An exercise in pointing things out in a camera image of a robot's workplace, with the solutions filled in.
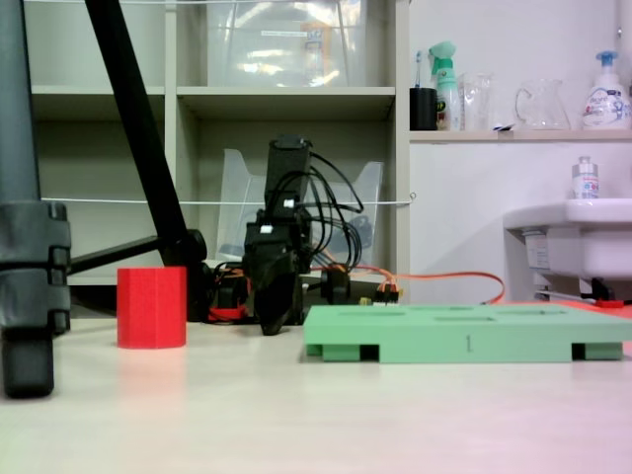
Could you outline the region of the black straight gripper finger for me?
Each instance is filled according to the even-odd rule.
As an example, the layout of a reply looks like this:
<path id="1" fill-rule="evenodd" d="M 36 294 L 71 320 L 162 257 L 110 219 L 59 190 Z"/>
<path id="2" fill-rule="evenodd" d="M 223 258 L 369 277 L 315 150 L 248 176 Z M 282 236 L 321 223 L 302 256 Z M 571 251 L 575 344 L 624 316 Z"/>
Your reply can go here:
<path id="1" fill-rule="evenodd" d="M 290 317 L 296 283 L 292 253 L 255 249 L 248 253 L 254 309 L 264 336 L 276 335 Z"/>

